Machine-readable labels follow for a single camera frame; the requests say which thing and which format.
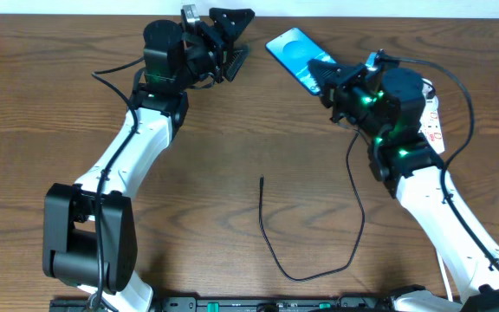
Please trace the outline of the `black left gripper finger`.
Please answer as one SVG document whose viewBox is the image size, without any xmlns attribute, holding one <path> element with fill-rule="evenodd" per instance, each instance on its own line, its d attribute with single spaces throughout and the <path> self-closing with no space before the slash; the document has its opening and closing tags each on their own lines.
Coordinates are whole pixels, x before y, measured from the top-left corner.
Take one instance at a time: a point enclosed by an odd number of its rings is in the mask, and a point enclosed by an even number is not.
<svg viewBox="0 0 499 312">
<path fill-rule="evenodd" d="M 234 42 L 255 17 L 252 9 L 210 8 L 209 17 L 225 42 Z"/>
<path fill-rule="evenodd" d="M 234 81 L 249 53 L 249 47 L 246 45 L 230 49 L 227 52 L 225 59 L 226 63 L 224 64 L 223 69 L 223 77 L 228 82 Z"/>
</svg>

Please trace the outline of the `blue Samsung Galaxy smartphone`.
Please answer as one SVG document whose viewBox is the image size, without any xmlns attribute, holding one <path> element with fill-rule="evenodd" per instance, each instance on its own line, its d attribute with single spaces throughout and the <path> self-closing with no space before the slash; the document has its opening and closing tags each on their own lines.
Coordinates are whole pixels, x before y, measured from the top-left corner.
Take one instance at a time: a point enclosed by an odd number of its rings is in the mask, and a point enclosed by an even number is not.
<svg viewBox="0 0 499 312">
<path fill-rule="evenodd" d="M 335 60 L 299 28 L 292 28 L 267 42 L 266 50 L 313 96 L 320 93 L 308 62 L 335 63 Z"/>
</svg>

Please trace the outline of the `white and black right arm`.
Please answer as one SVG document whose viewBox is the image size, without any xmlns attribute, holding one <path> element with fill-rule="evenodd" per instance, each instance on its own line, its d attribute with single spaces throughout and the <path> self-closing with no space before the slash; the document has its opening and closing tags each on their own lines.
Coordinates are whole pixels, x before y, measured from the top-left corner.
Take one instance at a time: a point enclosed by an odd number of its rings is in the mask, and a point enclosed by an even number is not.
<svg viewBox="0 0 499 312">
<path fill-rule="evenodd" d="M 347 120 L 371 142 L 373 176 L 415 218 L 451 274 L 463 309 L 499 310 L 499 245 L 451 180 L 450 161 L 431 143 L 437 123 L 434 88 L 400 59 L 377 54 L 369 64 L 312 60 L 309 72 L 332 120 Z"/>
</svg>

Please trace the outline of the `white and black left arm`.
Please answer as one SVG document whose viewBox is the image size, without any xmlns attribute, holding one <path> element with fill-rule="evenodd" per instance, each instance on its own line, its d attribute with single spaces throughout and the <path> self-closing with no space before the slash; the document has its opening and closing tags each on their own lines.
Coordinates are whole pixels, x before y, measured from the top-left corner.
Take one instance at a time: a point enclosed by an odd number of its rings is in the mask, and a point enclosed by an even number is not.
<svg viewBox="0 0 499 312">
<path fill-rule="evenodd" d="M 73 184 L 52 185 L 44 199 L 42 269 L 88 293 L 87 311 L 147 311 L 153 290 L 135 270 L 133 199 L 157 157 L 172 143 L 189 108 L 188 91 L 232 81 L 248 56 L 238 38 L 250 9 L 194 5 L 179 22 L 157 20 L 143 32 L 142 56 L 124 123 L 98 161 Z"/>
</svg>

